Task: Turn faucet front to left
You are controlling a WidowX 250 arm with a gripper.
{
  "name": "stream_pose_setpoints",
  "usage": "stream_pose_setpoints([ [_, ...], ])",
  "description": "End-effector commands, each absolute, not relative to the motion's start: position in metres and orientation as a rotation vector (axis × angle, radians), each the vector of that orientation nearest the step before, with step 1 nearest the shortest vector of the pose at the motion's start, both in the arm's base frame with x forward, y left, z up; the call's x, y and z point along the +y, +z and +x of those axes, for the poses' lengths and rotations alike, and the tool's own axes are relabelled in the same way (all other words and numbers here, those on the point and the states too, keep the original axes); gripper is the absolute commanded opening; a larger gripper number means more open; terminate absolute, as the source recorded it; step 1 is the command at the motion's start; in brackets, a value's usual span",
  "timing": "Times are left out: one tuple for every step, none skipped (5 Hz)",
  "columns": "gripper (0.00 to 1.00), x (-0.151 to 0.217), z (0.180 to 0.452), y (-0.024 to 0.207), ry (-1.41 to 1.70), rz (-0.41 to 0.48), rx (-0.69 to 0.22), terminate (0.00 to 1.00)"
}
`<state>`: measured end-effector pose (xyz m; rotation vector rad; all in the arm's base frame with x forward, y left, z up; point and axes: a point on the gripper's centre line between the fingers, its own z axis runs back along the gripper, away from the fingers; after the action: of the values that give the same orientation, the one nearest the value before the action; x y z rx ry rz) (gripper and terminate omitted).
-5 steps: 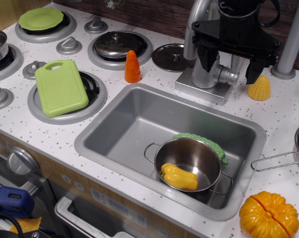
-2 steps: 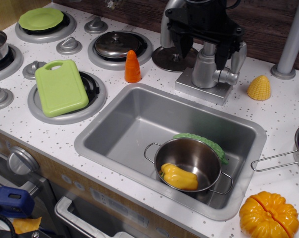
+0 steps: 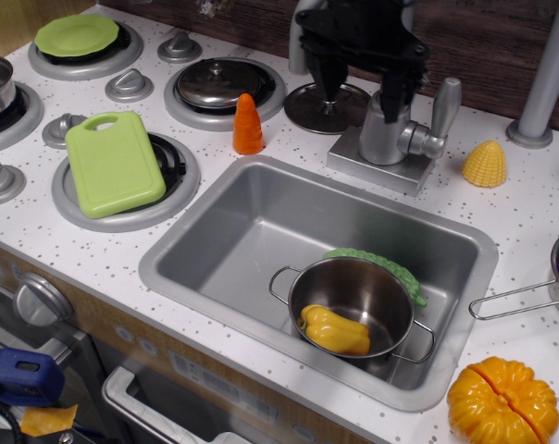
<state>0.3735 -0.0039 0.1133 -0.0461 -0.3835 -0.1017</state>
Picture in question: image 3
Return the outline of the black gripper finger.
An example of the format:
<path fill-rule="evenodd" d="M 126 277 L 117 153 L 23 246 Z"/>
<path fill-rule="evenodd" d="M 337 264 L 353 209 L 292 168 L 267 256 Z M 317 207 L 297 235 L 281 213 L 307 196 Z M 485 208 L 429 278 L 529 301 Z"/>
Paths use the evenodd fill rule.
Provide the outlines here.
<path fill-rule="evenodd" d="M 401 110 L 411 104 L 420 86 L 420 69 L 391 69 L 382 75 L 379 101 L 387 124 L 398 120 Z"/>
<path fill-rule="evenodd" d="M 333 55 L 304 51 L 309 72 L 325 100 L 334 100 L 347 79 L 348 67 Z"/>

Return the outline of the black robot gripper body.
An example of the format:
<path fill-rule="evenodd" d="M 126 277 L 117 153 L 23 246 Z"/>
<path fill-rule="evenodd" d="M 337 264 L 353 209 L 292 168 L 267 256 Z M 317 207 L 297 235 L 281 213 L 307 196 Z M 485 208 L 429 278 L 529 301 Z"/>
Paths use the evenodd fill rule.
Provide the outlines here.
<path fill-rule="evenodd" d="M 331 55 L 347 67 L 383 75 L 388 70 L 427 73 L 429 48 L 407 29 L 404 15 L 411 1 L 305 1 L 293 15 L 297 30 L 293 69 L 309 72 L 304 51 Z"/>

